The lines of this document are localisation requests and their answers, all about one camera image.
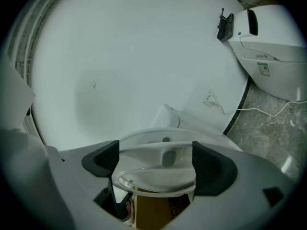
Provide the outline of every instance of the green label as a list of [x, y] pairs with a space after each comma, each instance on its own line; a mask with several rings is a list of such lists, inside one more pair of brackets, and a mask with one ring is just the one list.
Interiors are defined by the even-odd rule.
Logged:
[[267, 63], [260, 63], [260, 62], [257, 62], [258, 64], [258, 68], [259, 68], [259, 71], [260, 71], [260, 74], [261, 75], [264, 75], [264, 76], [269, 76], [270, 73], [269, 73], [269, 66]]

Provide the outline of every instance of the gray tile floor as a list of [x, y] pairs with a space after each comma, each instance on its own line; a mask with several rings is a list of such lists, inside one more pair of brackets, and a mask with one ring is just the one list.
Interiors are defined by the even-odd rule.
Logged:
[[[252, 81], [242, 108], [256, 107], [274, 115], [286, 103]], [[298, 181], [307, 162], [307, 103], [290, 103], [276, 117], [241, 111], [227, 136], [243, 151], [268, 159]]]

